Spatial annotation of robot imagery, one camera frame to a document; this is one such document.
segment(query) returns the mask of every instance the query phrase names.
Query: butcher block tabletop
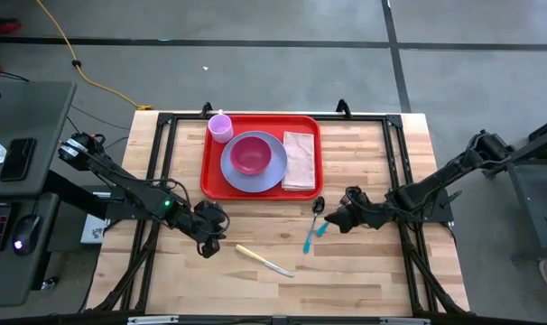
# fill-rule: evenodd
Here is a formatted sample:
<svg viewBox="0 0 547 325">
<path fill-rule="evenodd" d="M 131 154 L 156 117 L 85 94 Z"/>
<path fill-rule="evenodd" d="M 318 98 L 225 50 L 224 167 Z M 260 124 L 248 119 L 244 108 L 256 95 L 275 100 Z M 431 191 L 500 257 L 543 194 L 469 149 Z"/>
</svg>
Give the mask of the butcher block tabletop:
<svg viewBox="0 0 547 325">
<path fill-rule="evenodd" d="M 123 167 L 144 178 L 153 144 L 157 111 L 135 112 Z M 436 171 L 431 139 L 423 114 L 404 114 L 403 130 L 414 179 Z M 170 177 L 182 182 L 196 204 L 206 197 L 199 186 L 207 121 L 180 121 Z M 157 163 L 161 173 L 167 127 Z M 383 201 L 391 187 L 382 127 L 375 122 L 320 122 L 326 200 L 322 217 L 333 212 L 350 185 L 360 186 L 372 201 Z M 392 132 L 396 158 L 399 150 Z M 156 248 L 148 314 L 226 314 L 303 316 L 410 316 L 408 287 L 397 226 L 380 230 L 356 227 L 340 234 L 330 225 L 314 236 L 310 253 L 302 252 L 311 226 L 311 201 L 220 201 L 231 217 L 221 250 L 209 259 L 179 230 L 162 227 Z M 124 220 L 108 230 L 97 262 L 87 308 L 102 302 L 121 278 L 129 261 L 136 222 Z M 456 247 L 449 231 L 426 224 L 423 232 L 431 270 L 465 310 L 468 300 Z M 278 274 L 239 254 L 243 245 L 295 274 Z M 132 306 L 143 268 L 136 276 Z M 422 306 L 426 298 L 417 276 Z"/>
</svg>

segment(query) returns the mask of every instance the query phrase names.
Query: concrete floor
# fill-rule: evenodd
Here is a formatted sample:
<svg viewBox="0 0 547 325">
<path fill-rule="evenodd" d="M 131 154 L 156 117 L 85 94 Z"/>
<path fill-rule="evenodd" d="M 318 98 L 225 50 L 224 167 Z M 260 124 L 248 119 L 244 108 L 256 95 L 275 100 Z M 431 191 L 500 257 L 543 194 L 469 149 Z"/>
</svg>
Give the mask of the concrete floor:
<svg viewBox="0 0 547 325">
<path fill-rule="evenodd" d="M 183 40 L 387 42 L 380 0 L 45 0 L 71 37 Z M 391 0 L 399 42 L 547 43 L 547 0 Z M 4 0 L 0 16 L 23 21 L 22 36 L 56 36 L 34 1 Z M 387 49 L 75 46 L 86 73 L 158 109 L 332 110 L 400 112 Z M 547 121 L 547 51 L 401 51 L 413 112 L 425 113 L 439 164 L 463 150 L 478 130 L 519 144 Z M 73 80 L 75 105 L 128 127 L 134 108 L 86 84 L 60 45 L 0 44 L 0 64 L 31 80 Z M 108 139 L 127 135 L 71 110 L 83 130 Z M 70 125 L 64 136 L 72 131 Z M 110 149 L 121 162 L 124 145 Z M 80 184 L 86 174 L 54 163 Z M 532 233 L 506 175 L 479 173 L 452 186 L 456 236 L 472 311 L 492 317 L 547 321 L 547 286 L 535 264 L 509 257 L 533 245 Z M 0 318 L 74 312 L 83 301 L 97 250 L 61 256 L 62 283 L 32 295 Z"/>
</svg>

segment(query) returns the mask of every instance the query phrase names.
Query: knife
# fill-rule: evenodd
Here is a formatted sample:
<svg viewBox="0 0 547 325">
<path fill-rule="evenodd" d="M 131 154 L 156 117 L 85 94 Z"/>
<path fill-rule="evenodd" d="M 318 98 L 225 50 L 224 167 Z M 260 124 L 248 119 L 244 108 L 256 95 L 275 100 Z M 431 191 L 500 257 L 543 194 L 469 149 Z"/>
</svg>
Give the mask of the knife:
<svg viewBox="0 0 547 325">
<path fill-rule="evenodd" d="M 280 266 L 278 265 L 275 265 L 274 263 L 266 260 L 265 258 L 259 256 L 258 254 L 250 251 L 249 249 L 241 246 L 241 245 L 237 245 L 236 246 L 236 251 L 245 255 L 245 256 L 248 256 L 248 257 L 251 257 L 257 261 L 260 261 L 262 263 L 264 263 L 264 265 L 272 270 L 274 270 L 275 272 L 279 273 L 279 274 L 283 274 L 287 277 L 293 277 L 293 273 L 289 272 L 289 271 L 286 271 L 284 269 L 282 269 Z"/>
</svg>

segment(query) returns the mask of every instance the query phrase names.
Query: pink cup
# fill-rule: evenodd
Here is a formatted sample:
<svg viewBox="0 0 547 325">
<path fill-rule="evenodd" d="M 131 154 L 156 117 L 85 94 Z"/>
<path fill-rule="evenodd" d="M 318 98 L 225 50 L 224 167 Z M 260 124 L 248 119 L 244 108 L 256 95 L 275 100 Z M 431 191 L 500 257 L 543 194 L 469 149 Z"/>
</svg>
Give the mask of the pink cup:
<svg viewBox="0 0 547 325">
<path fill-rule="evenodd" d="M 224 144 L 234 137 L 231 119 L 225 114 L 217 114 L 210 118 L 208 128 L 213 140 L 220 144 Z"/>
</svg>

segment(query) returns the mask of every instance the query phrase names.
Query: desk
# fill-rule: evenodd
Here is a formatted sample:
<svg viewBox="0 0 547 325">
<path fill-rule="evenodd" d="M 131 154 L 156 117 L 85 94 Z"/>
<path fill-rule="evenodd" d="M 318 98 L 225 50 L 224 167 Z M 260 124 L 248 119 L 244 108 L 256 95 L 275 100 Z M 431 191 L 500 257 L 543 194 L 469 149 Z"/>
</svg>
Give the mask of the desk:
<svg viewBox="0 0 547 325">
<path fill-rule="evenodd" d="M 23 304 L 44 276 L 50 256 L 46 252 L 47 238 L 59 198 L 47 191 L 41 193 L 75 89 L 70 82 L 0 82 L 0 144 L 8 150 L 15 138 L 37 140 L 27 178 L 0 181 L 0 201 L 18 204 L 5 231 L 5 249 L 0 251 L 0 306 Z M 22 216 L 32 213 L 37 199 L 35 213 L 42 216 L 37 247 L 29 255 L 18 256 L 12 249 L 13 229 Z"/>
<path fill-rule="evenodd" d="M 37 140 L 27 178 L 0 181 L 0 196 L 42 192 L 76 89 L 71 82 L 0 82 L 0 144 L 8 151 L 13 139 Z"/>
<path fill-rule="evenodd" d="M 135 113 L 123 167 L 139 178 L 147 170 L 157 114 Z M 194 204 L 204 198 L 199 174 L 206 125 L 207 121 L 180 121 L 173 149 L 170 177 L 183 182 Z M 421 180 L 436 170 L 426 118 L 403 115 L 403 125 L 414 179 Z M 371 200 L 384 200 L 390 181 L 381 126 L 340 121 L 320 122 L 320 127 L 325 212 L 338 207 L 347 185 L 360 185 Z M 161 165 L 160 156 L 155 176 L 159 176 Z M 210 259 L 199 256 L 195 244 L 178 230 L 162 227 L 147 313 L 411 315 L 395 224 L 379 231 L 357 227 L 348 234 L 329 227 L 323 238 L 314 237 L 310 253 L 304 255 L 302 246 L 312 219 L 310 201 L 221 203 L 231 217 L 231 227 L 227 239 L 220 241 L 221 251 Z M 124 273 L 134 228 L 135 222 L 124 220 L 107 232 L 88 308 L 102 302 Z M 427 224 L 424 235 L 432 271 L 457 304 L 468 309 L 450 234 L 440 225 Z M 294 272 L 295 278 L 284 277 L 236 253 L 236 244 Z M 140 279 L 138 274 L 134 300 Z M 426 305 L 420 276 L 417 282 L 422 305 Z"/>
</svg>

